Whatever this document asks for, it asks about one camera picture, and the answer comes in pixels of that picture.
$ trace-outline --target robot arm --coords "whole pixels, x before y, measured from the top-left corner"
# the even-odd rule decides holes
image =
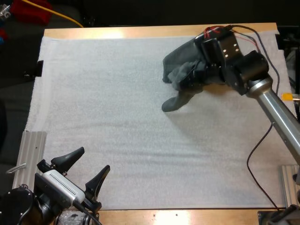
[[[21,185],[6,193],[0,201],[0,224],[48,225],[64,209],[71,206],[85,213],[85,221],[94,221],[101,208],[97,201],[98,194],[110,167],[104,167],[93,179],[86,183],[86,190],[81,190],[65,176],[71,166],[84,154],[81,147],[67,155],[56,157],[51,164],[43,159],[37,167],[42,175],[35,174],[34,191],[27,185]]]
[[[194,40],[194,46],[186,43],[164,59],[166,77],[174,77],[176,71],[166,74],[168,64],[177,65],[180,61],[176,58],[180,54],[187,54],[187,48],[192,50],[192,61],[195,66],[190,67],[186,73],[177,73],[176,79],[172,79],[173,87],[179,91],[177,104],[169,105],[169,101],[163,104],[163,111],[174,111],[188,102],[180,100],[183,93],[195,94],[201,92],[204,85],[210,83],[225,83],[241,95],[254,98],[258,101],[272,125],[275,127],[287,148],[300,165],[300,124],[285,104],[272,90],[273,80],[268,74],[269,65],[265,57],[259,52],[252,51],[247,55],[240,52],[238,42],[229,27],[218,27],[204,32]]]

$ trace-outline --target table surface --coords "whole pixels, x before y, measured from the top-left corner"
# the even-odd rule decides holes
[[[196,36],[209,25],[47,29],[45,37],[63,39]],[[257,31],[277,30],[275,23],[245,23]],[[235,28],[249,33],[248,30]],[[101,210],[103,225],[257,225],[258,209]]]

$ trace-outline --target gray cloth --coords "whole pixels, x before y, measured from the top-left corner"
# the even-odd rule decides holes
[[[261,36],[281,75],[279,95],[290,92],[274,31]],[[27,129],[48,133],[47,161],[85,148],[68,172],[83,189],[111,166],[99,195],[103,209],[272,207],[246,167],[270,126],[254,99],[209,85],[179,110],[161,110],[177,94],[162,81],[162,60],[190,39],[43,39],[43,76],[35,81]],[[238,42],[243,54],[255,49]],[[275,87],[272,69],[270,75]],[[293,164],[275,130],[250,161],[278,206],[285,203],[279,166]]]

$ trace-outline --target dark background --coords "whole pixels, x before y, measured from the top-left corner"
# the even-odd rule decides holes
[[[85,0],[84,5],[88,14],[106,25],[300,24],[296,0]]]

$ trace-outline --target wooden table edge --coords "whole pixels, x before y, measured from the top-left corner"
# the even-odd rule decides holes
[[[206,25],[182,25],[182,26],[152,26],[152,27],[102,27],[102,28],[67,28],[67,29],[46,29],[45,37],[62,39],[111,39],[111,38],[155,38],[174,36],[196,36],[206,27],[216,24]],[[274,22],[270,23],[241,23],[256,31],[277,30]],[[243,28],[235,30],[250,33]]]

